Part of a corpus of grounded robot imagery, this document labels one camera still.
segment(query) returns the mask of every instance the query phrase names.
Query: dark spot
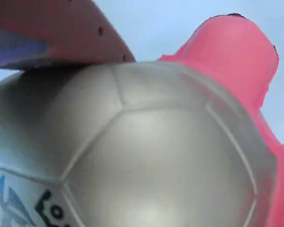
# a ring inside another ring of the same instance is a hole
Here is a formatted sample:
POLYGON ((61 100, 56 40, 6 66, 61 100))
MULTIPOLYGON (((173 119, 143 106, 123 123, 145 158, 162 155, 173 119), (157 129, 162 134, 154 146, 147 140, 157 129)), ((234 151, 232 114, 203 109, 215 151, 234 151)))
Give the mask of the dark spot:
POLYGON ((103 27, 98 28, 98 35, 99 36, 103 35, 103 27))

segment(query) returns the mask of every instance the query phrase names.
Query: blue graphic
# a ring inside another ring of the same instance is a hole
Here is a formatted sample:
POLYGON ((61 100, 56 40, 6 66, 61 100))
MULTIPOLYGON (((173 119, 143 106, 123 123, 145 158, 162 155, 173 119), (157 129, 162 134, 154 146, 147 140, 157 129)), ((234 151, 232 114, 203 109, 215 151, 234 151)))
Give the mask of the blue graphic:
POLYGON ((31 219, 29 213, 24 207, 21 199, 16 192, 8 187, 5 188, 5 177, 0 177, 0 208, 2 209, 3 217, 1 219, 0 227, 11 227, 11 222, 14 221, 19 227, 32 227, 36 226, 35 222, 31 219), (7 189, 7 198, 4 201, 4 190, 7 189))

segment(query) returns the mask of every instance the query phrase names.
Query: printed logo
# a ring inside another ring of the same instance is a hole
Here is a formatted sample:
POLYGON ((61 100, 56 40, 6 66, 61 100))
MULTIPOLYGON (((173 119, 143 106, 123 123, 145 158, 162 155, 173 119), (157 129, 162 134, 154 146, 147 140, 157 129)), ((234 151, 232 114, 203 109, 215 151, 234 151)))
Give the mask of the printed logo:
MULTIPOLYGON (((43 222, 45 223, 45 225, 47 227, 60 227, 56 224, 53 224, 50 221, 50 218, 48 216, 45 215, 44 210, 45 210, 45 202, 50 201, 52 197, 52 193, 47 190, 45 191, 45 193, 42 195, 40 201, 37 203, 35 210, 38 212, 38 214, 40 215, 40 217, 42 218, 43 222)), ((51 213, 51 218, 55 219, 55 220, 63 220, 64 219, 64 211, 62 209, 62 207, 58 206, 58 205, 52 205, 50 208, 50 213, 51 213)))
POLYGON ((25 206, 17 193, 0 177, 0 227, 34 227, 25 206))

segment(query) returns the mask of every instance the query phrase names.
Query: white wall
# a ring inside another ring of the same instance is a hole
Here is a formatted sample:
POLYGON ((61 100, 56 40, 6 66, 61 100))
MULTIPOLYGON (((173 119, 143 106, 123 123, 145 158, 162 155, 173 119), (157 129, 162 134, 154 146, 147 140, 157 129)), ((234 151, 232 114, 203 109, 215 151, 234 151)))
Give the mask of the white wall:
MULTIPOLYGON (((278 72, 262 112, 284 143, 284 0, 96 0, 138 61, 173 54, 211 16, 240 13, 276 46, 278 72)), ((7 73, 0 71, 0 79, 7 73)))

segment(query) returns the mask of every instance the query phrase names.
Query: ball panel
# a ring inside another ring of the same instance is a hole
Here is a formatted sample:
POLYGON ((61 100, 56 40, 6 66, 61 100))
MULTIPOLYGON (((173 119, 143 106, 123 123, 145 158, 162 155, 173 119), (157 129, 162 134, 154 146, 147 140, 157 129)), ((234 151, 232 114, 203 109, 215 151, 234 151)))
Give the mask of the ball panel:
POLYGON ((188 85, 172 67, 160 63, 123 64, 115 65, 114 71, 127 106, 205 102, 204 95, 188 85))
POLYGON ((241 227, 253 203, 240 156, 204 108, 126 113, 76 163, 67 187, 98 227, 241 227))
POLYGON ((47 227, 38 211, 53 224, 60 224, 62 227, 78 226, 59 187, 45 186, 0 171, 0 226, 47 227), (38 210, 37 204, 46 192, 50 192, 51 196, 42 203, 43 209, 38 210), (63 218, 60 220, 56 220, 51 214, 54 204, 63 210, 63 218))
POLYGON ((0 167, 56 181, 122 109, 109 67, 28 72, 0 86, 0 167))

